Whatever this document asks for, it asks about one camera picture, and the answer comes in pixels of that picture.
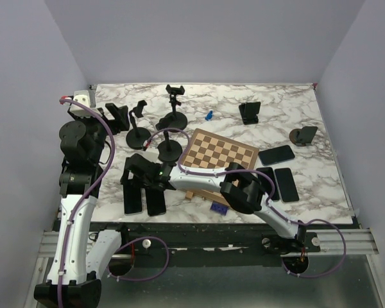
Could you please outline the black corner phone stand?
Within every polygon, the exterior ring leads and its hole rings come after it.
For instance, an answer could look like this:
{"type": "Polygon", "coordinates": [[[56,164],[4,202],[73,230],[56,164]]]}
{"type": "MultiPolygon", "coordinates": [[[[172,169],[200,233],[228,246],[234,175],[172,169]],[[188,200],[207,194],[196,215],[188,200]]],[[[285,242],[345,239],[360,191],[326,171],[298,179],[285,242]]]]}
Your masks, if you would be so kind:
{"type": "Polygon", "coordinates": [[[128,113],[132,129],[126,135],[127,145],[134,150],[143,149],[144,143],[151,137],[151,133],[142,127],[138,127],[135,118],[143,117],[143,108],[147,105],[145,100],[138,101],[137,106],[128,113]]]}

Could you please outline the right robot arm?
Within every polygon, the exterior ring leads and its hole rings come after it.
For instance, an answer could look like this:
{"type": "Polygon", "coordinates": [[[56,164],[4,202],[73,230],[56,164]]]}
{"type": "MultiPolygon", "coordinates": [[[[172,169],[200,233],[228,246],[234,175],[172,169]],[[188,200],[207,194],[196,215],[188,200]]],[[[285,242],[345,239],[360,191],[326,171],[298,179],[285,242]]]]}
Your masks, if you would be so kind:
{"type": "Polygon", "coordinates": [[[127,158],[124,170],[147,189],[161,192],[197,189],[220,193],[235,211],[255,214],[271,226],[287,250],[295,252],[305,244],[305,227],[273,206],[270,195],[255,176],[256,170],[245,169],[235,162],[215,169],[187,167],[180,163],[159,164],[140,154],[127,158]]]}

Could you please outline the dark phone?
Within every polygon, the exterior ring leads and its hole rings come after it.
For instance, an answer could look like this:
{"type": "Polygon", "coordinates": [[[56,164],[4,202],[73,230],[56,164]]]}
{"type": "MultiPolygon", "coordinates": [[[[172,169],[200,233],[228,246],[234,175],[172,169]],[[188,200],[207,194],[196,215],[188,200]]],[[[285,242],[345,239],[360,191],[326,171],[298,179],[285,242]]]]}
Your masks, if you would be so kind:
{"type": "Polygon", "coordinates": [[[124,195],[124,214],[126,216],[135,215],[142,212],[142,193],[141,188],[132,184],[123,186],[124,195]]]}

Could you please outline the black left-edge phone stand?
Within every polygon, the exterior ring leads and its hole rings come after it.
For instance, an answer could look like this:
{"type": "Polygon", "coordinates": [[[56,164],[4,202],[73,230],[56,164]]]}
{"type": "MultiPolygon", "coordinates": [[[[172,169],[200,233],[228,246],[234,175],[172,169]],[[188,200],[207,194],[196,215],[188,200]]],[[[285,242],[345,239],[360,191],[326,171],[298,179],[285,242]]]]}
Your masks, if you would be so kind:
{"type": "MultiPolygon", "coordinates": [[[[169,128],[172,121],[173,120],[170,117],[162,118],[156,125],[157,130],[169,128]]],[[[161,162],[176,162],[182,154],[182,147],[178,142],[169,138],[168,131],[163,131],[163,134],[164,141],[162,141],[157,147],[158,159],[161,162]]]]}

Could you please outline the black phone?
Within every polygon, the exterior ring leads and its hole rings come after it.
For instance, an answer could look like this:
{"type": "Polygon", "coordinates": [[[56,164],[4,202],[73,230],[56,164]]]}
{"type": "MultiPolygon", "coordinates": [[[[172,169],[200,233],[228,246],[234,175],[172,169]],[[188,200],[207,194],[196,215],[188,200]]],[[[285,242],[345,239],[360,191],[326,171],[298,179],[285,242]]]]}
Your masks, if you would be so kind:
{"type": "Polygon", "coordinates": [[[146,189],[146,205],[148,216],[159,216],[166,213],[164,193],[154,189],[146,189]]]}

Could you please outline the black smartphone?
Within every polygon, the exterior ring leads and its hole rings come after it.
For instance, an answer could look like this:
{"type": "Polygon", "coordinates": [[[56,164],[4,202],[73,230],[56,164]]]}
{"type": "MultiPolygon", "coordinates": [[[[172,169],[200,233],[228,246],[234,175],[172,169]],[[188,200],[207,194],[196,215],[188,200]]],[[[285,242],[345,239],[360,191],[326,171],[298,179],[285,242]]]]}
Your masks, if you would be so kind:
{"type": "Polygon", "coordinates": [[[278,168],[275,170],[280,198],[284,203],[297,202],[300,200],[293,174],[290,168],[278,168]]]}
{"type": "MultiPolygon", "coordinates": [[[[271,200],[272,201],[279,201],[280,200],[280,196],[279,196],[278,187],[277,187],[277,181],[276,181],[276,178],[275,178],[275,174],[274,174],[273,168],[272,167],[260,167],[260,168],[257,168],[257,171],[265,174],[273,182],[275,190],[274,190],[273,196],[271,197],[271,200]]],[[[261,181],[262,186],[265,188],[266,193],[268,195],[270,195],[271,192],[272,192],[272,186],[271,186],[270,181],[267,178],[265,178],[264,176],[261,176],[261,175],[257,175],[257,177],[261,181]]]]}

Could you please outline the black round-base phone stand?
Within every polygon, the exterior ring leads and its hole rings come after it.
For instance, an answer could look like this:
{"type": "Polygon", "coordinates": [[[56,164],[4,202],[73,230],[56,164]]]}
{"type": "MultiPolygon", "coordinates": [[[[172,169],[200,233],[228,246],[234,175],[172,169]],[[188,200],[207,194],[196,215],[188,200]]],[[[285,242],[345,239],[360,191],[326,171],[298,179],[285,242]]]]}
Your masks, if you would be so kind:
{"type": "Polygon", "coordinates": [[[166,91],[169,94],[169,103],[172,108],[172,111],[165,116],[166,119],[170,120],[169,127],[184,130],[188,123],[187,117],[183,113],[177,111],[176,107],[181,106],[181,102],[179,102],[177,96],[183,96],[185,94],[185,89],[182,85],[173,87],[170,84],[167,84],[166,91]]]}

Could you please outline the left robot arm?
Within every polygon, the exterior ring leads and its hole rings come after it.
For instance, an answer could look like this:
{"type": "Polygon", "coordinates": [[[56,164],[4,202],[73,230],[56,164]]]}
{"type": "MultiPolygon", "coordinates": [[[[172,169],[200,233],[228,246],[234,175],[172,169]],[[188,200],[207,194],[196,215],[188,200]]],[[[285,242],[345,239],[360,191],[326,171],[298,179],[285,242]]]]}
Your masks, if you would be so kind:
{"type": "Polygon", "coordinates": [[[121,229],[99,231],[88,248],[90,222],[96,207],[102,178],[115,155],[113,136],[130,128],[128,107],[106,104],[112,119],[101,108],[86,107],[83,116],[69,109],[73,118],[60,131],[64,154],[60,186],[60,228],[53,263],[45,282],[37,284],[33,297],[44,307],[97,307],[101,278],[114,252],[129,247],[129,237],[121,229]],[[105,142],[110,142],[110,158],[101,167],[105,142]]]}

